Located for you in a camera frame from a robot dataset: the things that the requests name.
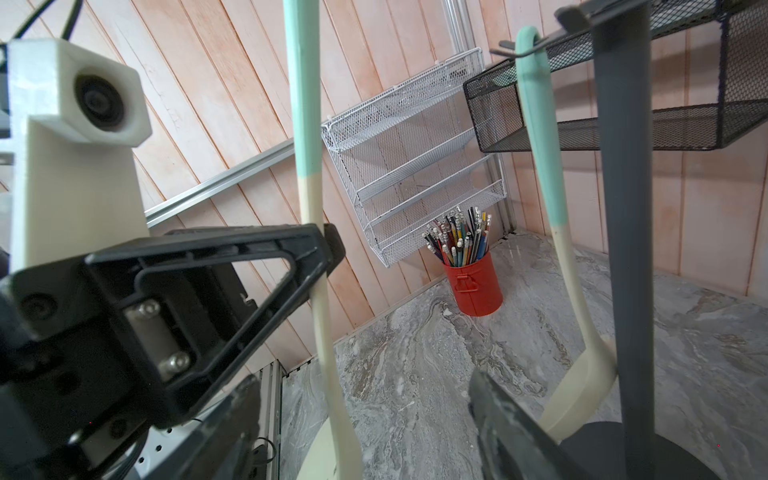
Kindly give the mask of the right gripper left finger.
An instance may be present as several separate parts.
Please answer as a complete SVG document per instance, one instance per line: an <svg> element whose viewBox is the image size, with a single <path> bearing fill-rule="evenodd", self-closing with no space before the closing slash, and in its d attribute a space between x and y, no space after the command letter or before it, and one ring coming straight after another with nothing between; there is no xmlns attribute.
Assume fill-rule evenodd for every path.
<svg viewBox="0 0 768 480"><path fill-rule="evenodd" d="M173 450L149 479L247 479L253 469L259 436L261 385L243 379L207 418Z"/></svg>

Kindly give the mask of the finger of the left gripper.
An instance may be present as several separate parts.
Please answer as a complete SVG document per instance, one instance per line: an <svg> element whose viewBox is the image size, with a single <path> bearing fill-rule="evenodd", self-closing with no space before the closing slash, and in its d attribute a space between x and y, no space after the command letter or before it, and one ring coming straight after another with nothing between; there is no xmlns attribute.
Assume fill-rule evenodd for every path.
<svg viewBox="0 0 768 480"><path fill-rule="evenodd" d="M325 224L331 273L346 249ZM289 271L264 301L249 301L237 263L281 259ZM191 419L237 374L266 339L309 299L319 264L304 225L204 227L135 239L91 253L84 270L108 311L120 347L139 382L149 423L170 427ZM189 355L183 372L165 379L129 321L129 310L155 301L164 327Z"/></svg>

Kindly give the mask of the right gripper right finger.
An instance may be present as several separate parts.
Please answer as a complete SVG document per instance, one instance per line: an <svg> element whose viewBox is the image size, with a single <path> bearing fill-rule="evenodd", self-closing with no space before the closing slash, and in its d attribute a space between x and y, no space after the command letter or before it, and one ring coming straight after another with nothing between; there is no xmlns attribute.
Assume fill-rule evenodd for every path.
<svg viewBox="0 0 768 480"><path fill-rule="evenodd" d="M590 477L488 373L474 370L468 393L484 479Z"/></svg>

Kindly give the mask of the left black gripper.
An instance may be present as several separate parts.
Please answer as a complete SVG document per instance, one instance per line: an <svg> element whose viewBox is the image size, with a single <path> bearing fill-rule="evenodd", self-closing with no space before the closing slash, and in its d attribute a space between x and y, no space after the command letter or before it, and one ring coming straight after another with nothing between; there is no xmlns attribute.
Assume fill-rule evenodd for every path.
<svg viewBox="0 0 768 480"><path fill-rule="evenodd" d="M1 470L86 477L191 419L235 372L252 303L228 264L54 263L1 294Z"/></svg>

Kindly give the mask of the cream skimmer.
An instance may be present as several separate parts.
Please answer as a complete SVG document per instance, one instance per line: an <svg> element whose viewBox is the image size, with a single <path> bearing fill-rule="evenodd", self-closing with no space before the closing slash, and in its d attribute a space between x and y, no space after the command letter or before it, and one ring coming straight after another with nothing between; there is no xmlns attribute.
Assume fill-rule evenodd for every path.
<svg viewBox="0 0 768 480"><path fill-rule="evenodd" d="M361 479L362 449L345 406L331 331L327 271L333 253L324 236L322 207L319 3L286 1L284 21L300 216L319 259L310 276L309 299L328 413L298 477Z"/></svg>
<svg viewBox="0 0 768 480"><path fill-rule="evenodd" d="M516 36L519 100L559 266L585 345L539 419L545 433L560 443L595 414L612 389L618 372L615 342L598 333L577 272L551 70L546 52L532 50L538 39L539 32L534 26L522 27Z"/></svg>

